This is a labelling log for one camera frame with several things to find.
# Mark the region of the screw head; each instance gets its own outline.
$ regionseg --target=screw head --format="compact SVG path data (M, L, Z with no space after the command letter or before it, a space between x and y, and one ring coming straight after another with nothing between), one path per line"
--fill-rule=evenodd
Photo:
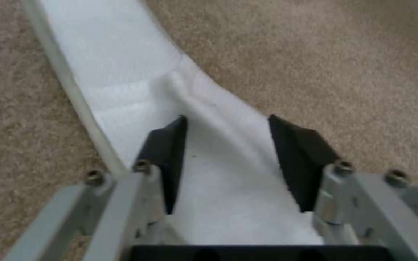
M351 163L344 160L337 160L333 166L335 174L340 176L350 175L354 172L354 167Z
M407 188L411 184L411 178L402 170L390 169L385 174L385 182L395 188Z
M98 187L104 183L104 175L101 170L92 170L85 175L85 184Z
M135 162L135 165L133 165L134 172L143 172L145 174L149 174L150 168L151 168L151 162L145 159L140 159Z

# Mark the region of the carpet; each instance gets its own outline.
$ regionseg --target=carpet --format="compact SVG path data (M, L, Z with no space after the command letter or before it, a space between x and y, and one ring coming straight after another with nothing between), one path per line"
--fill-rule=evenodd
M147 2L220 86L318 130L362 170L398 167L418 183L418 1ZM20 3L0 0L0 258L92 168L104 166Z

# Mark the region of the brass screw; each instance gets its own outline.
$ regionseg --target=brass screw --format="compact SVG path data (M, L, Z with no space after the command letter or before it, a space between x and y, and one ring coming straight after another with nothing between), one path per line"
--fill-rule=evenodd
M354 167L351 163L346 162L344 160L337 160L333 167L333 171L335 174L340 176L350 175L354 172Z
M385 182L395 188L407 188L411 184L411 178L405 172L390 169L385 174Z
M85 184L98 187L104 183L104 175L101 170L92 170L85 175Z

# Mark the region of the white fabric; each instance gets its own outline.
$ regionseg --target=white fabric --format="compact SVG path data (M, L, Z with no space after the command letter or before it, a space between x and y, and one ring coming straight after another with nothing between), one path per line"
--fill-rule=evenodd
M219 87L139 0L25 0L100 155L123 175L149 131L189 119L168 223L189 244L319 244L280 174L267 119Z

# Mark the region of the gray metal frame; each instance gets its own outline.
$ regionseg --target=gray metal frame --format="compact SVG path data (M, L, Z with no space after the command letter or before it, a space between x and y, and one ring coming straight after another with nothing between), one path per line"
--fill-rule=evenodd
M156 166L123 177L83 260L126 260L133 245L158 244L165 217L161 186Z
M378 175L325 167L313 220L326 243L383 245L418 261L418 216Z
M105 175L98 187L62 187L3 260L59 260L77 230L85 235L93 233L114 185L113 178Z

